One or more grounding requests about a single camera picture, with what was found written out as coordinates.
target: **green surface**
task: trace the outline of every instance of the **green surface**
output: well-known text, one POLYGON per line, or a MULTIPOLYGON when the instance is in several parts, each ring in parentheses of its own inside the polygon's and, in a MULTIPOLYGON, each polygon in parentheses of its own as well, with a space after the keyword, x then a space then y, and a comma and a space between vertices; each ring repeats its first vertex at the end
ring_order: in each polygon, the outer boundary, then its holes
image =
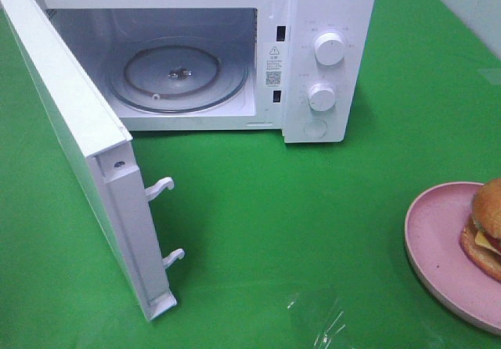
POLYGON ((179 306, 152 323, 4 16, 0 42, 1 348, 306 348, 334 321, 317 347, 501 347, 442 307, 405 256, 417 194, 501 174, 501 86, 478 72, 501 62, 439 0, 376 0, 342 143, 133 134, 146 185, 176 181, 151 203, 162 250, 186 251, 169 269, 179 306))

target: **plate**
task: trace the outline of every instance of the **plate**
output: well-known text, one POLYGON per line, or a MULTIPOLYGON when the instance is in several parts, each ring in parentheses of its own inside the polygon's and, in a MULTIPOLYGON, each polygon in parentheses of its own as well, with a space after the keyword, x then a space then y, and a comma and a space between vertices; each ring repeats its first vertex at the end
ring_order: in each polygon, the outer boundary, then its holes
POLYGON ((460 233, 477 182, 450 182, 421 193, 405 218, 405 248, 423 284, 449 310, 501 336, 501 284, 463 252, 460 233))

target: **timer knob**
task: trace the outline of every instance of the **timer knob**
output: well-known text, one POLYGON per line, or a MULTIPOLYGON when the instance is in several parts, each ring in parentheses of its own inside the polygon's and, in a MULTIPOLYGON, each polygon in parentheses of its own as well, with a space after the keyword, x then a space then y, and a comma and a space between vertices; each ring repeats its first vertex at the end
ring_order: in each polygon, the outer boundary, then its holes
POLYGON ((308 91, 310 107, 317 112, 325 112, 336 103, 336 92, 329 85, 314 85, 308 91))
POLYGON ((321 34, 315 40, 315 57, 322 65, 335 65, 344 57, 346 41, 336 32, 321 34))

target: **microwave door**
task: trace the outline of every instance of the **microwave door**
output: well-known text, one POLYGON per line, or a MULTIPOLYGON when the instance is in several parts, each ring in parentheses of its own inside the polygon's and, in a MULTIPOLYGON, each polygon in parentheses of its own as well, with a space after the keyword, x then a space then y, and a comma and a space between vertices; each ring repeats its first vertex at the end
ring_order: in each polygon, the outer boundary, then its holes
POLYGON ((0 0, 67 159, 147 320, 176 305, 149 200, 170 178, 145 189, 132 137, 35 0, 0 0))

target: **microwave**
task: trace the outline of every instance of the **microwave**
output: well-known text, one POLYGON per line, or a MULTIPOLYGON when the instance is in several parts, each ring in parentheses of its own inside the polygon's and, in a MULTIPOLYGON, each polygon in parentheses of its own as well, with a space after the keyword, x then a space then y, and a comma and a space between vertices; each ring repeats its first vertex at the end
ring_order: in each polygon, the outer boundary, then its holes
POLYGON ((343 139, 374 0, 0 0, 147 320, 177 304, 129 131, 343 139))

